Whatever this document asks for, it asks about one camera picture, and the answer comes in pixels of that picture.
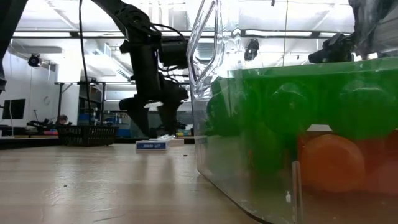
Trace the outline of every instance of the wooden table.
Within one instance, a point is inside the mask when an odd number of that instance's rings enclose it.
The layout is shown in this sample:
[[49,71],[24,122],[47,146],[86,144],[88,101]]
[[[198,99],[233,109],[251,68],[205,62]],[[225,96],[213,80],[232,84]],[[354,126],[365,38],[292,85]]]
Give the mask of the wooden table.
[[255,223],[197,172],[193,146],[135,152],[133,144],[0,151],[0,220]]

